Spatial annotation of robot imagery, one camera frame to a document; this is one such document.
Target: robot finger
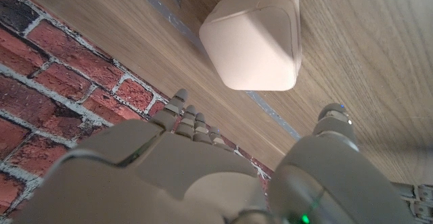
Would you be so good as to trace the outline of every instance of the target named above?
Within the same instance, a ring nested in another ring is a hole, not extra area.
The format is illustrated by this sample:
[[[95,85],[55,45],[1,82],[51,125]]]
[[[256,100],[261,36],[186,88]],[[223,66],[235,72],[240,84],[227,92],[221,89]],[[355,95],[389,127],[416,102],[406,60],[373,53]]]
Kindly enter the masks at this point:
[[[164,109],[157,112],[149,122],[162,127],[165,131],[170,131],[175,125],[178,115],[181,113],[183,104],[188,97],[186,89],[180,89],[175,96],[165,105]]]

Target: brick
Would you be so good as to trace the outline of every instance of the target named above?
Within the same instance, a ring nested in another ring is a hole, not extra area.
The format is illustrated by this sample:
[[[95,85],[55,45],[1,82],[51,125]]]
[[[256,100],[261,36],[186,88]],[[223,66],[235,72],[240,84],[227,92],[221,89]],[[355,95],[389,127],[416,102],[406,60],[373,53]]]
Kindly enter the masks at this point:
[[[141,118],[140,115],[116,101],[109,93],[100,88],[95,89],[83,103],[83,106],[112,123]]]
[[[43,123],[42,129],[54,135],[72,139],[80,132],[81,115],[58,104],[53,115]]]
[[[0,0],[0,21],[18,32],[24,31],[39,15],[17,0]]]
[[[56,63],[40,73],[35,81],[74,101],[81,99],[91,85],[87,79]]]
[[[67,151],[68,149],[64,145],[35,135],[8,162],[42,177],[48,168]]]
[[[254,163],[255,165],[257,165],[258,167],[260,167],[260,169],[262,169],[263,172],[268,174],[268,176],[270,176],[270,177],[272,176],[273,171],[271,169],[269,169],[267,166],[265,166],[263,163],[259,162],[255,158],[251,159],[251,162]]]
[[[153,98],[152,93],[131,79],[123,81],[116,94],[140,110],[145,110]]]
[[[21,210],[27,205],[28,200],[23,200],[21,201],[21,203],[19,203],[19,205],[17,205],[17,207],[15,209],[13,209],[7,217],[11,218],[11,219],[16,219],[17,216],[21,213]]]
[[[93,126],[93,125],[89,125],[88,127],[86,127],[81,136],[76,140],[77,143],[81,143],[83,142],[83,140],[92,137],[94,135],[97,135],[98,133],[100,133],[101,131],[103,131],[104,129],[107,129],[108,127],[106,126]]]
[[[29,130],[0,118],[0,160],[3,160],[27,136]]]
[[[258,179],[260,180],[260,183],[261,183],[261,185],[262,185],[263,192],[264,192],[264,193],[267,193],[267,191],[268,191],[268,183],[269,183],[269,180],[270,180],[270,179],[268,179],[268,178],[263,178],[261,175],[258,175]]]
[[[177,126],[179,126],[179,124],[181,123],[182,117],[178,116],[175,122],[175,125],[173,126],[173,130],[177,129]]]
[[[38,70],[47,59],[21,40],[0,29],[0,63],[16,72],[29,75]]]
[[[0,214],[22,193],[24,184],[6,173],[0,173]]]
[[[149,110],[149,116],[155,116],[155,114],[164,108],[165,104],[164,102],[157,101],[155,104],[152,105],[152,107]]]
[[[56,109],[56,105],[38,91],[0,75],[0,109],[40,127]]]
[[[230,141],[226,137],[224,137],[224,135],[221,136],[221,139],[223,139],[224,143],[226,145],[228,145],[230,148],[232,148],[233,150],[236,149],[236,145],[232,141]]]
[[[80,70],[108,89],[112,89],[124,74],[113,64],[96,56],[46,20],[34,28],[27,37],[45,51]]]
[[[249,153],[247,153],[245,150],[243,150],[242,148],[238,147],[237,150],[243,157],[247,158],[248,160],[252,159],[252,156]]]

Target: robotic hand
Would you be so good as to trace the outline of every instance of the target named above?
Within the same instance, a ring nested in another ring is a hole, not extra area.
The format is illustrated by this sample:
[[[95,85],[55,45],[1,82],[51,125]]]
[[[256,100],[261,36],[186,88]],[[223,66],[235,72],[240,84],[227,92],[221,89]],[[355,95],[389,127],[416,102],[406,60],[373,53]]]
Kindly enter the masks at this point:
[[[15,223],[413,223],[391,183],[358,153],[331,104],[277,167],[269,206],[256,171],[179,90],[149,122],[89,138],[51,168]]]

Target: wooden surface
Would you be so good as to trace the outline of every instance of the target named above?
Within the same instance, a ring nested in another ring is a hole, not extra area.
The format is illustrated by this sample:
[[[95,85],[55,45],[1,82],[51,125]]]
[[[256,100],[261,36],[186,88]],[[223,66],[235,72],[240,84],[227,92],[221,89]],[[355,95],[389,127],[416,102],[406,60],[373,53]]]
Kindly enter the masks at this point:
[[[37,0],[167,95],[179,87],[211,124],[275,168],[294,144],[145,0]],[[194,32],[219,0],[161,0]],[[300,0],[293,90],[260,92],[302,136],[344,104],[359,147],[390,180],[433,183],[433,0]]]

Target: white plastic container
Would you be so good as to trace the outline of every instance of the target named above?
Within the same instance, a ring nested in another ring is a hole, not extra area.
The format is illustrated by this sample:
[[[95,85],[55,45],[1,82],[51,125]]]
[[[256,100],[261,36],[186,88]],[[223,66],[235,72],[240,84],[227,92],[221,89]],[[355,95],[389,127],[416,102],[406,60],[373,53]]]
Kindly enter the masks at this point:
[[[291,89],[301,64],[299,0],[221,0],[200,40],[226,86]]]

